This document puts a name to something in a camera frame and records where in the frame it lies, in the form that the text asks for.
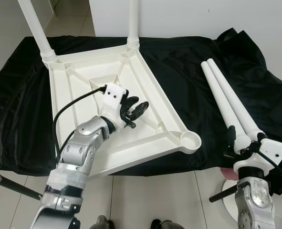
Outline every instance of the white wall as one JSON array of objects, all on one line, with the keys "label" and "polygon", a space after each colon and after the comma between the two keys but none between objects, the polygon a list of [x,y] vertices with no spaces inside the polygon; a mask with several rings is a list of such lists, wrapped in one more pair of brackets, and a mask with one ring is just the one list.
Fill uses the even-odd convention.
[{"label": "white wall", "polygon": [[[45,27],[53,16],[49,0],[32,0]],[[31,36],[17,0],[0,0],[0,69],[25,36]]]},{"label": "white wall", "polygon": [[[262,50],[282,79],[282,0],[139,0],[142,37],[204,36],[234,27]],[[128,34],[128,0],[90,0],[96,36]]]}]

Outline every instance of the white plastic tube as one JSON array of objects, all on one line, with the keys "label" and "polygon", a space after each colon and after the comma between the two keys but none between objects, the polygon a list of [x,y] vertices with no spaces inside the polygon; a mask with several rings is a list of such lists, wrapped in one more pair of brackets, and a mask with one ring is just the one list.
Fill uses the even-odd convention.
[{"label": "white plastic tube", "polygon": [[231,125],[235,126],[236,140],[234,141],[234,151],[235,153],[240,154],[242,149],[247,148],[251,144],[251,139],[245,134],[231,105],[229,104],[225,94],[215,79],[214,73],[210,69],[208,63],[206,61],[202,62],[201,67],[227,128],[229,128]]},{"label": "white plastic tube", "polygon": [[257,134],[264,132],[258,128],[258,126],[254,122],[244,105],[241,103],[240,99],[237,97],[236,93],[233,91],[232,87],[225,79],[224,75],[222,74],[214,60],[208,59],[207,62],[211,70],[213,71],[220,87],[222,88],[228,102],[234,110],[235,115],[238,117],[242,128],[252,140],[257,141]]},{"label": "white plastic tube", "polygon": [[35,9],[31,4],[31,0],[18,0],[18,2],[40,49],[40,55],[42,57],[43,63],[46,65],[48,62],[55,62],[57,60],[57,56],[46,39]]},{"label": "white plastic tube", "polygon": [[130,49],[139,47],[138,37],[138,12],[139,1],[129,0],[129,34],[127,38],[127,46]]}]

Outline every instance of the pink object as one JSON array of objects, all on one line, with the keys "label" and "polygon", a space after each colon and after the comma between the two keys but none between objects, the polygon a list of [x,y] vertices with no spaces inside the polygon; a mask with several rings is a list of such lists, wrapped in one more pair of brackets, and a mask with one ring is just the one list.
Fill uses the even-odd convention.
[{"label": "pink object", "polygon": [[239,180],[238,174],[234,172],[233,168],[220,168],[220,171],[227,180]]}]

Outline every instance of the shoe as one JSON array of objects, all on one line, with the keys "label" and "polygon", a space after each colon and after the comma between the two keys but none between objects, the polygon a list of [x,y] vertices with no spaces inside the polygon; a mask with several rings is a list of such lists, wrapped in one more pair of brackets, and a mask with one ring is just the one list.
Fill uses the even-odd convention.
[{"label": "shoe", "polygon": [[159,219],[154,219],[154,220],[151,222],[150,229],[161,229],[161,220],[159,220]]}]

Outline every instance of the black cloth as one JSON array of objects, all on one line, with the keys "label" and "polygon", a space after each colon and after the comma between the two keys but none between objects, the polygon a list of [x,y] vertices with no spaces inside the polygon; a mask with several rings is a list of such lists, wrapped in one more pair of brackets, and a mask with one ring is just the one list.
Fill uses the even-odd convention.
[{"label": "black cloth", "polygon": [[[122,45],[126,38],[53,37],[57,55]],[[200,63],[213,58],[258,126],[282,142],[282,81],[267,70],[265,59],[245,32],[233,29],[216,40],[204,37],[140,38],[140,52],[201,148],[192,155],[173,153],[116,175],[154,176],[232,167],[224,156],[226,126]],[[46,176],[55,167],[48,70],[32,37],[26,37],[0,71],[0,169]],[[282,179],[271,171],[275,193]]]}]

